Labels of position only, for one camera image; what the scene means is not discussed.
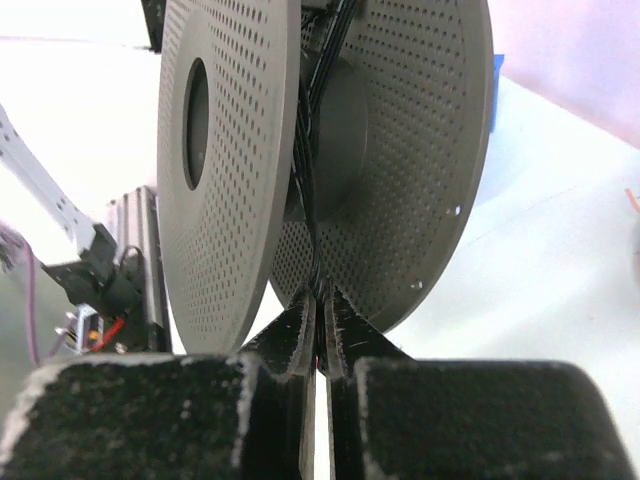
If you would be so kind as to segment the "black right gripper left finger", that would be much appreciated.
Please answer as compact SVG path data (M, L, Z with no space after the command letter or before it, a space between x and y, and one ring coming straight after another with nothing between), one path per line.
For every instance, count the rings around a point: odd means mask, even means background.
M310 479L314 296L230 355L91 354L30 374L5 479Z

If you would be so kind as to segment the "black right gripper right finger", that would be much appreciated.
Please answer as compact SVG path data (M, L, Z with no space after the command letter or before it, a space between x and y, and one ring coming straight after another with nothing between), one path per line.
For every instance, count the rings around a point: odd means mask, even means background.
M335 479L631 479L603 397L551 361L415 360L324 299Z

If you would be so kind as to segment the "black filament spool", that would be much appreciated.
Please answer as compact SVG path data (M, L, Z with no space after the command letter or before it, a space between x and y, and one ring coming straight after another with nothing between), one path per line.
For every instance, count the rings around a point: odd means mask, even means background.
M484 1L170 1L158 107L159 229L190 353L247 337L319 257L377 330L425 299L484 166Z

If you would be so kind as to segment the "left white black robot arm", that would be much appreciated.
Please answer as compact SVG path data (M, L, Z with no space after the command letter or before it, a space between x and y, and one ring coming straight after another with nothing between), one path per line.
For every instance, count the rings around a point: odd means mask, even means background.
M107 227L84 213L1 110L1 220L35 247L43 273L73 305L120 317L142 301L140 267L127 271Z

